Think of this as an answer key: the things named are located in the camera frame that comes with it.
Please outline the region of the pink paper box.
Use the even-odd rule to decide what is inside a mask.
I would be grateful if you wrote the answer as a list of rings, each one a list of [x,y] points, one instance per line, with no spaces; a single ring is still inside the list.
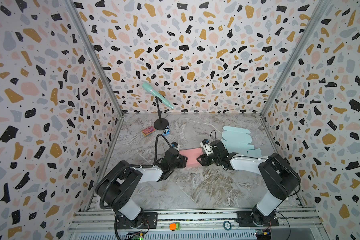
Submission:
[[[201,164],[197,161],[197,158],[203,155],[202,148],[194,148],[188,150],[181,150],[180,154],[188,158],[187,160],[187,168],[200,167]]]

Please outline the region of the mint paper box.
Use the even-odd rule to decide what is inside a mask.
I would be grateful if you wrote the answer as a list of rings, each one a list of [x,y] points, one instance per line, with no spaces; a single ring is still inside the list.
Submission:
[[[251,131],[236,127],[223,127],[222,143],[229,153],[238,153],[240,156],[260,158],[261,149],[255,149],[252,144]]]

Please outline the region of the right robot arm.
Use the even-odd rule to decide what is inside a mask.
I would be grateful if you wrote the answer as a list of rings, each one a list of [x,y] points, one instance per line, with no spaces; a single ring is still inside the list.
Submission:
[[[264,158],[239,156],[238,153],[229,153],[220,140],[211,142],[204,139],[200,146],[204,154],[197,161],[204,167],[215,164],[226,171],[246,171],[262,176],[267,191],[246,218],[247,223],[263,226],[270,222],[280,204],[293,196],[292,192],[301,186],[301,178],[279,154]]]

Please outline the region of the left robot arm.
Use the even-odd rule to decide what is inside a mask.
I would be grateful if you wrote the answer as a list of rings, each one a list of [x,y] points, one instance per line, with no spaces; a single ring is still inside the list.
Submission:
[[[188,158],[169,148],[153,165],[133,165],[120,161],[96,186],[102,210],[122,215],[135,228],[144,218],[144,210],[131,200],[138,184],[166,180],[176,169],[187,166]]]

